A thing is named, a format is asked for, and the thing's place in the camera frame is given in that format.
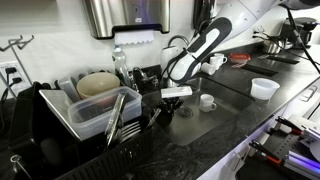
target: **water bottle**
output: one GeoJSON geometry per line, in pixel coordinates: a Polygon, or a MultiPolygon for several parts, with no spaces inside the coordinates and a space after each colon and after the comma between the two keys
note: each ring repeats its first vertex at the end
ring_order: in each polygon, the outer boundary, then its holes
{"type": "Polygon", "coordinates": [[[115,45],[112,53],[112,59],[115,66],[116,75],[120,78],[126,86],[132,87],[131,80],[129,77],[128,68],[126,65],[126,55],[121,50],[120,46],[115,45]]]}

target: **white container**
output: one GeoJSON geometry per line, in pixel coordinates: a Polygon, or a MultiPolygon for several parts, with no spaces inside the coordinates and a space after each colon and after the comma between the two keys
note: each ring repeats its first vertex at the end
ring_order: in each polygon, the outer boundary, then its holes
{"type": "Polygon", "coordinates": [[[119,93],[127,93],[122,122],[141,115],[142,96],[126,86],[89,97],[72,104],[68,109],[70,125],[81,139],[90,138],[106,129],[119,93]]]}
{"type": "Polygon", "coordinates": [[[269,100],[280,85],[265,78],[252,79],[251,95],[261,100],[269,100]]]}
{"type": "Polygon", "coordinates": [[[88,71],[79,70],[58,80],[58,85],[60,89],[66,92],[66,94],[68,95],[68,97],[71,99],[72,102],[77,102],[81,100],[76,87],[77,87],[78,81],[86,75],[88,75],[88,71]]]}

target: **paper towel holder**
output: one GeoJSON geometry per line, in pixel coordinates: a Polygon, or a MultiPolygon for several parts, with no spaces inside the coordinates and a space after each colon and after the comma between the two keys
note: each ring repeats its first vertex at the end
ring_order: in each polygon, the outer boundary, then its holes
{"type": "Polygon", "coordinates": [[[117,31],[170,31],[170,0],[83,0],[96,39],[112,39],[117,31]]]}

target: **red object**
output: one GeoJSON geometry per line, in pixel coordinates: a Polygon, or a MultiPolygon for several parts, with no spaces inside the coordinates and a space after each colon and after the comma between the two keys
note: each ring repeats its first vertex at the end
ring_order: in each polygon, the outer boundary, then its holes
{"type": "Polygon", "coordinates": [[[291,128],[291,133],[292,133],[292,134],[295,134],[295,135],[301,135],[301,134],[302,134],[302,131],[297,130],[297,129],[294,129],[294,128],[291,128]]]}
{"type": "Polygon", "coordinates": [[[275,158],[273,158],[273,157],[271,157],[271,156],[267,156],[267,159],[268,159],[269,161],[273,162],[273,163],[276,164],[276,165],[280,165],[280,164],[281,164],[281,160],[280,160],[280,159],[275,159],[275,158]]]}
{"type": "Polygon", "coordinates": [[[233,61],[249,61],[250,55],[246,53],[231,53],[229,58],[233,61]]]}

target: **bowl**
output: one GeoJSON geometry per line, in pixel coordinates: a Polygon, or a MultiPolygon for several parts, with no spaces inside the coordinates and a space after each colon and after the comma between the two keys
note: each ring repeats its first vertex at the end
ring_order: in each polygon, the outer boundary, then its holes
{"type": "Polygon", "coordinates": [[[229,55],[231,62],[236,64],[244,64],[251,59],[249,54],[246,53],[231,53],[229,55]]]}
{"type": "Polygon", "coordinates": [[[261,100],[269,100],[280,85],[270,79],[255,78],[252,80],[252,87],[250,94],[261,100]]]}
{"type": "Polygon", "coordinates": [[[117,76],[107,72],[99,72],[85,76],[77,84],[77,91],[82,99],[95,96],[120,86],[117,76]]]}

